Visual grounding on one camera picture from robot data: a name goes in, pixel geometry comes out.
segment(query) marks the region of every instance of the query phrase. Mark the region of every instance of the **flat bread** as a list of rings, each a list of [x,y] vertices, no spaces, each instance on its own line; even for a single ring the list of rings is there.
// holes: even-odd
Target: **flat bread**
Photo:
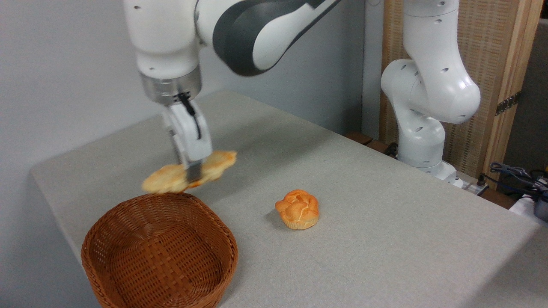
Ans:
[[[235,151],[213,151],[202,163],[202,177],[188,182],[183,165],[170,164],[151,174],[141,188],[150,193],[181,192],[218,180],[223,172],[236,163]]]

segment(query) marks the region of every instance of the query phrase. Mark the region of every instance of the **white wall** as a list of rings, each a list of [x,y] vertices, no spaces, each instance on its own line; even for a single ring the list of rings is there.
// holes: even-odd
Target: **white wall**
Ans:
[[[343,0],[254,78],[203,50],[203,93],[232,89],[359,129],[363,6]],[[0,306],[97,307],[28,171],[161,108],[142,93],[120,0],[0,0],[0,12]]]

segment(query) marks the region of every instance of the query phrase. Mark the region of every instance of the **black wire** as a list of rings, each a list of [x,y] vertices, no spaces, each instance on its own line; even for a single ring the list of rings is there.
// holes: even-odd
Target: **black wire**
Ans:
[[[495,180],[493,178],[491,178],[489,175],[485,174],[485,173],[481,173],[481,175],[485,176],[487,179],[509,189],[509,190],[513,190],[513,191],[516,191],[516,192],[519,192],[519,193],[522,193],[524,195],[530,195],[530,196],[534,196],[534,197],[539,197],[540,199],[542,199],[544,202],[548,202],[548,197],[544,196],[542,193],[538,193],[538,192],[535,192],[533,190],[526,190],[526,189],[519,189],[517,187],[513,187],[513,186],[509,186],[507,184],[504,184],[503,182],[501,181],[498,181],[498,180]]]

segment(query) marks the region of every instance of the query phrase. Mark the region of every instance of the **bun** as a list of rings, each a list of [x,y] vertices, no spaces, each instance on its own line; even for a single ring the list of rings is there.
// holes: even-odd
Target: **bun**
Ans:
[[[218,180],[223,172],[236,163],[236,152],[213,151],[202,163],[202,177],[189,183],[186,179],[186,170],[183,165],[166,165],[151,174],[141,188],[150,193],[181,192]]]
[[[276,202],[276,210],[288,228],[304,230],[318,222],[318,200],[308,192],[296,189],[290,191],[281,201]]]

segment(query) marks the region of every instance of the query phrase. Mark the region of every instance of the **basket rim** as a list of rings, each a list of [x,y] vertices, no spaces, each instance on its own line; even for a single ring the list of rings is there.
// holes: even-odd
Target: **basket rim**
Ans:
[[[199,198],[197,198],[194,195],[191,195],[189,193],[184,193],[184,192],[163,193],[163,194],[147,193],[147,194],[140,195],[117,204],[116,206],[108,210],[103,216],[101,216],[101,218],[99,218],[99,220],[97,220],[97,222],[95,222],[93,226],[90,228],[90,230],[86,233],[86,236],[82,243],[82,249],[81,249],[82,266],[84,267],[84,270],[88,276],[88,280],[92,286],[92,289],[101,305],[106,304],[108,307],[115,307],[115,308],[125,307],[125,305],[118,306],[114,304],[112,300],[110,299],[110,297],[107,296],[105,292],[106,288],[103,285],[102,280],[98,279],[99,275],[97,273],[97,270],[92,265],[93,263],[90,256],[91,251],[89,247],[92,244],[96,234],[99,232],[100,228],[103,226],[105,221],[107,221],[113,215],[117,215],[121,211],[121,209],[124,208],[124,205],[130,204],[139,199],[147,199],[150,197],[163,197],[163,196],[169,196],[169,195],[182,196],[192,200],[193,201],[192,203],[196,205],[200,209],[200,211],[203,214],[205,214],[207,218],[224,233],[225,238],[228,240],[228,244],[230,246],[230,253],[231,253],[230,262],[228,264],[227,269],[222,273],[219,283],[215,285],[215,287],[213,287],[213,289],[209,291],[206,295],[196,299],[193,303],[186,305],[185,307],[200,306],[203,302],[211,303],[211,300],[217,297],[219,297],[218,301],[221,300],[222,295],[224,294],[224,290],[226,290],[226,288],[230,284],[238,264],[238,247],[237,247],[236,239],[234,238],[234,235],[232,234],[230,229],[215,214],[215,212],[213,212],[205,203],[203,203]],[[118,296],[122,297],[117,288],[116,288],[116,293]]]

